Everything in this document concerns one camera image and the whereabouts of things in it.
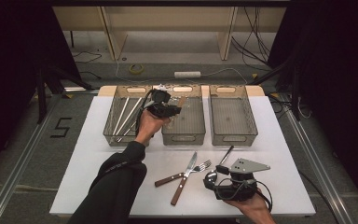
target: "white table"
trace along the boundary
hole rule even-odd
[[[100,165],[124,147],[110,147],[103,136],[113,97],[94,97],[73,156],[50,209],[52,215],[71,216],[86,197],[90,184]],[[206,134],[202,146],[167,147],[162,144],[161,132],[156,133],[146,149],[144,163],[147,175],[140,187],[131,217],[238,217],[238,209],[215,199],[214,193],[204,187],[206,172],[191,174],[176,206],[170,204],[180,180],[156,188],[154,182],[183,172],[194,151],[198,151],[196,164],[211,160],[214,168],[226,154],[228,147],[212,146],[208,96],[203,96]],[[225,162],[237,158],[264,163],[270,170],[254,173],[258,181],[268,186],[273,197],[273,215],[311,216],[315,210],[297,172],[282,130],[268,97],[250,97],[258,136],[251,147],[235,147]],[[219,179],[229,177],[219,175]],[[258,185],[267,194],[267,190]]]

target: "black sleeve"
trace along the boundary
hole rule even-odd
[[[122,153],[115,153],[101,166],[89,194],[69,219],[74,223],[124,224],[128,220],[138,188],[146,176],[145,146],[130,142]]]

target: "steak knife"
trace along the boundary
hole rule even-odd
[[[188,163],[185,174],[183,175],[182,180],[180,181],[180,184],[179,184],[178,188],[176,189],[175,194],[173,195],[173,198],[171,200],[172,205],[176,205],[176,203],[178,202],[179,196],[182,193],[182,189],[185,186],[185,183],[188,179],[188,176],[191,173],[191,170],[194,167],[194,164],[196,163],[196,160],[197,160],[197,152],[194,152],[193,157],[191,158],[190,162]]]

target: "wooden knife handle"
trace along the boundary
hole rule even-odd
[[[182,189],[185,187],[185,183],[187,181],[187,177],[183,177],[182,180],[180,181],[179,187],[176,190],[175,194],[173,195],[173,198],[171,200],[171,204],[172,205],[176,205],[176,203],[178,202],[179,196],[182,193]]]
[[[160,179],[160,180],[155,182],[155,186],[159,187],[159,186],[161,186],[163,184],[166,184],[166,183],[168,183],[170,181],[173,181],[174,179],[181,178],[181,177],[183,177],[184,174],[185,173],[180,173],[180,174],[177,174],[177,175],[169,176],[169,177],[164,178],[164,179]]]

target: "plastic bin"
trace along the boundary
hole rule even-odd
[[[171,95],[170,105],[178,105],[181,97],[185,103],[180,114],[171,118],[171,123],[162,127],[165,146],[202,145],[205,138],[201,85],[166,85]]]
[[[214,146],[251,146],[257,128],[245,86],[210,86]]]
[[[125,147],[135,139],[135,121],[152,86],[117,86],[103,135],[109,146]]]

